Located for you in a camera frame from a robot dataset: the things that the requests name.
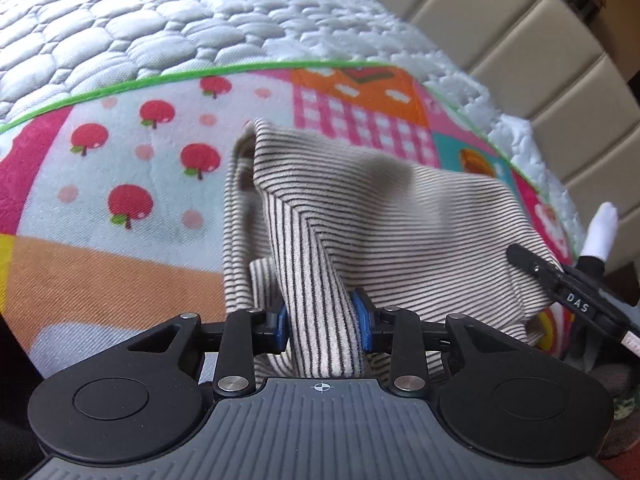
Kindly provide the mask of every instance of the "striped fabric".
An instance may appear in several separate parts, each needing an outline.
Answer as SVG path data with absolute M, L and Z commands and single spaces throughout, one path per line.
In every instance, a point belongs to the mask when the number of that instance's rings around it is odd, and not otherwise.
M 258 120 L 225 193 L 228 312 L 284 300 L 290 317 L 287 352 L 257 359 L 259 376 L 384 379 L 388 356 L 360 350 L 356 286 L 377 306 L 440 322 L 462 312 L 528 342 L 527 320 L 548 303 L 504 251 L 517 242 L 556 260 L 498 180 Z

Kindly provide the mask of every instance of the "gray ribbed panel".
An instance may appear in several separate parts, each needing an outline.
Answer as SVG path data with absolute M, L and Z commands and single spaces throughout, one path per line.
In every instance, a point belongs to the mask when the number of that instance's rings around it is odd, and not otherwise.
M 426 403 L 378 382 L 269 379 L 223 400 L 188 443 L 147 463 L 80 466 L 54 458 L 33 480 L 612 480 L 595 460 L 555 468 L 492 462 L 455 442 Z

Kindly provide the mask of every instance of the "silver screw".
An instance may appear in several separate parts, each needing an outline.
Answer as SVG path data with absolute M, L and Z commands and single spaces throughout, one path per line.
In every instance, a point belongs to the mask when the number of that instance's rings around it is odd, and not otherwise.
M 398 377 L 394 384 L 398 390 L 404 392 L 416 392 L 424 387 L 424 379 L 416 375 L 401 375 Z
M 226 392 L 239 392 L 249 385 L 249 381 L 238 375 L 228 375 L 218 381 L 218 387 Z

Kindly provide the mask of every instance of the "white sticker label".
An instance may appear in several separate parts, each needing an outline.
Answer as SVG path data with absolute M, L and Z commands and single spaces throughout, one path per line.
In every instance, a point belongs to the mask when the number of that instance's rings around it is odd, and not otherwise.
M 634 354 L 640 357 L 640 337 L 632 332 L 627 332 L 622 339 L 622 346 L 631 350 Z

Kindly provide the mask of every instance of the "beige headboard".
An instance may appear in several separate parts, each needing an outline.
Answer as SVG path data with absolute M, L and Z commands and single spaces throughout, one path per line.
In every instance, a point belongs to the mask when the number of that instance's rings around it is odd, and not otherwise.
M 622 216 L 609 269 L 640 256 L 640 108 L 598 41 L 560 0 L 378 0 L 529 119 L 583 222 Z

